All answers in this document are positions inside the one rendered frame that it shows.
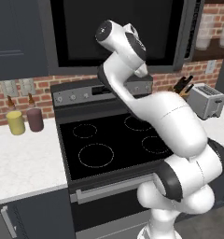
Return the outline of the dark base cupboard door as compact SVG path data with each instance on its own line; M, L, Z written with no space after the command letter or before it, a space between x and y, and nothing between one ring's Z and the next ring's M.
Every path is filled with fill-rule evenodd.
M16 239L76 239L68 189L56 190L6 205ZM0 212L0 239L12 239Z

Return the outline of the wooden knife block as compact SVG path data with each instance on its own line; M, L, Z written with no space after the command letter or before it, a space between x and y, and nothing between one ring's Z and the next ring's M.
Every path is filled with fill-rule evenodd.
M191 84L187 89L186 86L191 82L192 79L193 76L180 78L179 81L174 85L173 92L178 93L181 97L187 97L189 95L189 91L193 87L193 84Z

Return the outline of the yellow cylinder jar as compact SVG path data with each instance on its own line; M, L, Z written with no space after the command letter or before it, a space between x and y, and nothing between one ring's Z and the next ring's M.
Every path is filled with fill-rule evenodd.
M7 113L7 123L9 129L14 135L21 135L25 132L25 125L22 113L18 110Z

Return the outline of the small white wall socket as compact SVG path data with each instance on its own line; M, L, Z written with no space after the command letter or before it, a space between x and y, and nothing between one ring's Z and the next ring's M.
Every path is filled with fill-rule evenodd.
M210 60L207 63L206 70L205 70L206 74L212 74L214 72L216 62L217 62L216 60Z

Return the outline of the dark wall cupboard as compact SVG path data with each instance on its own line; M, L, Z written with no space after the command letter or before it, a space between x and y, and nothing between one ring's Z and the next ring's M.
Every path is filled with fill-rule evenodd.
M0 80L48 74L37 0L0 0Z

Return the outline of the black microwave oven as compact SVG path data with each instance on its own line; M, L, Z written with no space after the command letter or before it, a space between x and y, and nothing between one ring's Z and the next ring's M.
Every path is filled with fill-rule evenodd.
M38 0L51 75L95 75L117 54L133 70L192 60L204 0Z

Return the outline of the grey wall socket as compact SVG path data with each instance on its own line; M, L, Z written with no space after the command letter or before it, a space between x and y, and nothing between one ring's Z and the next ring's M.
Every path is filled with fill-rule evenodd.
M20 79L19 82L22 96L27 96L29 93L35 94L35 84L32 78L23 78Z
M18 90L14 80L3 80L0 82L1 89L5 97L18 97Z

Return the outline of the brown bottle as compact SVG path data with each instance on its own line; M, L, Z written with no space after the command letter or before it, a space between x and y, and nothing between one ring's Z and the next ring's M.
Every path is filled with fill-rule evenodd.
M35 108L35 100L33 99L33 96L31 93L28 92L28 97L29 97L29 100L28 100L28 105L29 105L29 108Z
M7 111L15 111L16 107L10 96L7 97Z

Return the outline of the dark wooden shelf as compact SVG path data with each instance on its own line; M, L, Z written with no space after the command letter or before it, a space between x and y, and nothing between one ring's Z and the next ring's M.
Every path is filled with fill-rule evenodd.
M206 50L194 50L192 61L209 61L224 59L224 48L219 45L219 39L215 38L210 41L210 45Z

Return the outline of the black and grey range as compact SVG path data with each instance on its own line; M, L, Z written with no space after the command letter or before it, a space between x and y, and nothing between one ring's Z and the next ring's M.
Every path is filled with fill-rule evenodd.
M152 175L172 151L97 78L53 85L50 92L76 239L136 239L150 218L137 189L84 204L77 202L76 190Z

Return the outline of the silver toaster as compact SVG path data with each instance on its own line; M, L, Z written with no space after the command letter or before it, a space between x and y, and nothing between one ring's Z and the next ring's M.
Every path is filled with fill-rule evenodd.
M187 103L201 120L219 118L224 106L224 94L204 83L198 83L189 91Z

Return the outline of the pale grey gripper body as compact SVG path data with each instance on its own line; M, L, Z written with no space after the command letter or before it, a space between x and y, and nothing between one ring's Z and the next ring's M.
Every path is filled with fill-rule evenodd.
M143 63L135 72L134 74L138 77L145 77L148 75L147 65Z

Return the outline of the maroon cylinder jar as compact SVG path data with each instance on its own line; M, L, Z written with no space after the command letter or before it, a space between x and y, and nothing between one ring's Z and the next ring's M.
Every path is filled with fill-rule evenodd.
M32 132L40 132L44 129L42 112L39 108L29 109L26 115Z

